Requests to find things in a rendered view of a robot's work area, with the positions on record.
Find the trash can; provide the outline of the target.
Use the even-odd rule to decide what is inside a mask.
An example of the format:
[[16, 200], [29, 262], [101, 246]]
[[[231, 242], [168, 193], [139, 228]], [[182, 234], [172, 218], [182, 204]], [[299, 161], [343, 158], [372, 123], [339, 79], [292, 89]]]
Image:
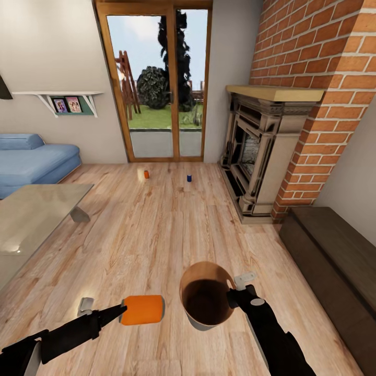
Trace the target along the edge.
[[226, 296], [231, 289], [236, 289], [233, 279], [218, 264], [198, 262], [186, 269], [180, 280], [179, 295], [186, 316], [196, 330], [207, 331], [232, 316], [234, 309], [229, 307]]

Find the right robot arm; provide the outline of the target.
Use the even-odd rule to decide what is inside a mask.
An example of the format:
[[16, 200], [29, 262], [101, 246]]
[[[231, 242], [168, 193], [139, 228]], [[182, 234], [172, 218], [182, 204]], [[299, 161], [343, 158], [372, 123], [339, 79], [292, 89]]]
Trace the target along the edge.
[[295, 337], [280, 327], [271, 306], [257, 296], [255, 287], [247, 281], [256, 279], [248, 272], [234, 278], [236, 289], [226, 293], [229, 307], [241, 307], [271, 376], [316, 376], [306, 362]]

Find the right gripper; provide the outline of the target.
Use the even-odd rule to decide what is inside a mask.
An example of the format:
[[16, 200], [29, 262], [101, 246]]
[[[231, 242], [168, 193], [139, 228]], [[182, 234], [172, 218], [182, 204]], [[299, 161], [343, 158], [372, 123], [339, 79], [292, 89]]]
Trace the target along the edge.
[[237, 291], [236, 289], [231, 289], [226, 293], [229, 307], [231, 309], [235, 309], [237, 307], [241, 307], [241, 301], [242, 298], [246, 295], [252, 295], [252, 296], [257, 296], [255, 287], [250, 284], [246, 286], [245, 290], [242, 291]]

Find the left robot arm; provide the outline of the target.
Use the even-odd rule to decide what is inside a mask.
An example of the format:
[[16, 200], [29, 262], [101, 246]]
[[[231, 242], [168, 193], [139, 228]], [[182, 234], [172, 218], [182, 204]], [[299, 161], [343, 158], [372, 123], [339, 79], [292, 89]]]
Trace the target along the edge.
[[40, 363], [68, 352], [90, 339], [100, 336], [102, 327], [127, 310], [121, 305], [103, 311], [92, 310], [94, 298], [83, 297], [77, 319], [49, 332], [45, 329], [26, 336], [2, 349], [0, 354], [0, 376], [36, 376]]

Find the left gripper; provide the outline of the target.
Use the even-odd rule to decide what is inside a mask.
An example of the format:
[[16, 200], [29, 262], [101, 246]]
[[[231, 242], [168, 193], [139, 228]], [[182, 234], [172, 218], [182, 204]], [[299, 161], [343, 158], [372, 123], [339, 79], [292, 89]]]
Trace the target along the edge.
[[100, 336], [102, 327], [116, 319], [127, 310], [127, 306], [121, 305], [105, 309], [103, 311], [92, 311], [91, 315], [84, 315], [62, 325], [61, 342], [63, 352], [68, 352], [90, 339]]

